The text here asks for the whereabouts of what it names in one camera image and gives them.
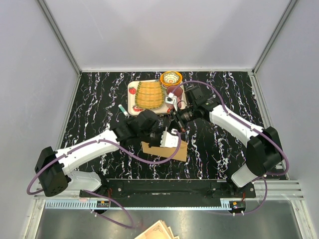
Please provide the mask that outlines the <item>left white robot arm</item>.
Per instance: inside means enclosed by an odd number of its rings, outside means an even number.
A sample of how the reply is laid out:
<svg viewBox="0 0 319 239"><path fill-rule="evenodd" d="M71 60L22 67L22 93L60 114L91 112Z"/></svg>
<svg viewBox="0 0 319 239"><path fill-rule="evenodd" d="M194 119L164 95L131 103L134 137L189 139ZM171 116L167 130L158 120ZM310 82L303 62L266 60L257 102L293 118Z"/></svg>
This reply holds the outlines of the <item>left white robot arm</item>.
<svg viewBox="0 0 319 239"><path fill-rule="evenodd" d="M46 197L53 197L67 189L70 174L79 166L103 154L126 148L141 141L160 142L159 117L145 110L136 117L129 117L99 135L82 143L54 151L44 148L35 166L35 172Z"/></svg>

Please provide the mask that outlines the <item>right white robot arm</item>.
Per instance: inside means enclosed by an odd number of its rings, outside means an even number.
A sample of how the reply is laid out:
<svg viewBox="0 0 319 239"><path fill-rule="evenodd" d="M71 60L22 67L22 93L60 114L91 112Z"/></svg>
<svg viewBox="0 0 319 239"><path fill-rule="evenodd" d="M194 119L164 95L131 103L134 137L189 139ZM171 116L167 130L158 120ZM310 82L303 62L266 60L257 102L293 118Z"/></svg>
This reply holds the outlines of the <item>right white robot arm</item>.
<svg viewBox="0 0 319 239"><path fill-rule="evenodd" d="M246 148L245 163L230 176L226 191L231 197L244 192L244 186L258 177L269 173L285 159L279 135L273 127L255 125L228 109L221 100L210 99L199 86L185 91L187 106L178 109L179 100L174 92L166 97L166 103L173 106L171 115L180 129L195 119L205 119L231 133Z"/></svg>

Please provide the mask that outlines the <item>brown paper envelope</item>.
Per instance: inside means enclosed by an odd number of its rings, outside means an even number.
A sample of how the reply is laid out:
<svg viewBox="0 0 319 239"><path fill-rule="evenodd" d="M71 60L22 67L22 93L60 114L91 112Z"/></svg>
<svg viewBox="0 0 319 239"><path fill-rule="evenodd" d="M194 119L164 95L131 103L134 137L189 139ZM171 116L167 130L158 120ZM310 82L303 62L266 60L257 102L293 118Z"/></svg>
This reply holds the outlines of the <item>brown paper envelope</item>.
<svg viewBox="0 0 319 239"><path fill-rule="evenodd" d="M160 156L164 158L170 157L176 150L176 148L170 147L149 147L149 144L146 142L142 142L143 153L151 154L155 156ZM176 153L176 155L172 158L173 160L186 162L187 161L187 143L185 141L181 142L181 146Z"/></svg>

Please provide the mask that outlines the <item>green white glue stick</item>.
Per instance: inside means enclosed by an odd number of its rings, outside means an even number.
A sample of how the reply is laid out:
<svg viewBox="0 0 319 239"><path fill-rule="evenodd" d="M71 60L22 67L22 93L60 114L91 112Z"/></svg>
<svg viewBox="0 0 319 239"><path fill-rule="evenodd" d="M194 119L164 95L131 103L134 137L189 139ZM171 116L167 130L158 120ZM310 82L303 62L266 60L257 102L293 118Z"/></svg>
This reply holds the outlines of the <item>green white glue stick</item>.
<svg viewBox="0 0 319 239"><path fill-rule="evenodd" d="M126 117L129 116L128 112L125 110L125 108L124 108L121 104L118 105L118 108L121 110L121 112L122 112Z"/></svg>

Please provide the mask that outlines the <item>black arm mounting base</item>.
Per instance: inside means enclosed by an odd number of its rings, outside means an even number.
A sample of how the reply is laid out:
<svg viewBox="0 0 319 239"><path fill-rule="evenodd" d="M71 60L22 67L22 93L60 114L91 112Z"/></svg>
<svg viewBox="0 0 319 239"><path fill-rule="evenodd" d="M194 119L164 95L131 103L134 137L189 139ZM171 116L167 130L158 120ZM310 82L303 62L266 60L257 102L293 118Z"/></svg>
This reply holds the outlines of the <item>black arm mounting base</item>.
<svg viewBox="0 0 319 239"><path fill-rule="evenodd" d="M114 199L132 195L196 195L240 199L256 197L252 183L238 188L228 180L209 179L109 179L94 193L110 195Z"/></svg>

